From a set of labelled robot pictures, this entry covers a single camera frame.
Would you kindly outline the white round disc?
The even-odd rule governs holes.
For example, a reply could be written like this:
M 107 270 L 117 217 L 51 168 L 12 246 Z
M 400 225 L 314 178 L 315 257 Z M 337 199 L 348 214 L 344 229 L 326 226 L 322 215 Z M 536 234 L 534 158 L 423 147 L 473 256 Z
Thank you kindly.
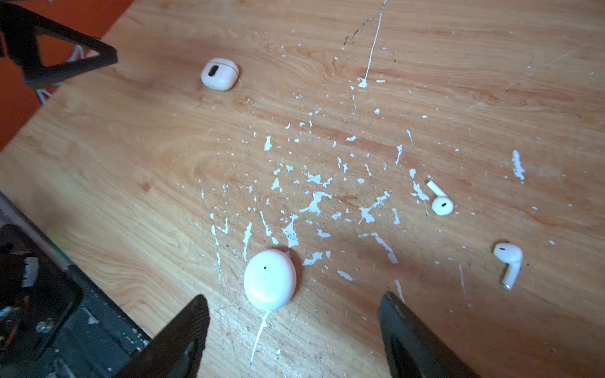
M 244 291 L 251 304 L 262 311 L 287 305 L 295 293 L 296 268 L 291 258 L 279 250 L 255 255 L 244 272 Z

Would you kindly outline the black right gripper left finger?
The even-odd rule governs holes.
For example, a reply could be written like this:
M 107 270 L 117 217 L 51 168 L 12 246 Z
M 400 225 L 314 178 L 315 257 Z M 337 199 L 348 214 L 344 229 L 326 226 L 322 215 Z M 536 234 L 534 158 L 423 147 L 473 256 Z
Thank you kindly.
M 208 302 L 195 296 L 119 373 L 119 377 L 196 377 L 210 326 Z

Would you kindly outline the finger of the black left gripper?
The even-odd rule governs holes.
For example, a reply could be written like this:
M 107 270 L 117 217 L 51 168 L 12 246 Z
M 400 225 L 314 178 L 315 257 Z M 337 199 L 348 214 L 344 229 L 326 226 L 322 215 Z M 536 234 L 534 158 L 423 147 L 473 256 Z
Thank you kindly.
M 36 14 L 15 2 L 1 3 L 1 33 L 5 41 L 1 47 L 1 56 L 8 57 L 21 68 L 24 82 L 32 89 L 47 88 L 118 62 L 118 52 L 111 45 Z M 85 47 L 97 55 L 45 66 L 38 44 L 40 35 Z

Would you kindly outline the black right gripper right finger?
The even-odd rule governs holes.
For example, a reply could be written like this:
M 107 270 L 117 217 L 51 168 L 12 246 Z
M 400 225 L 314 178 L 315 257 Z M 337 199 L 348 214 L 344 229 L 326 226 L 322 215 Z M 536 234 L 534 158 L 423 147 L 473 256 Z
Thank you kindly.
M 477 377 L 393 292 L 381 299 L 378 318 L 392 377 Z

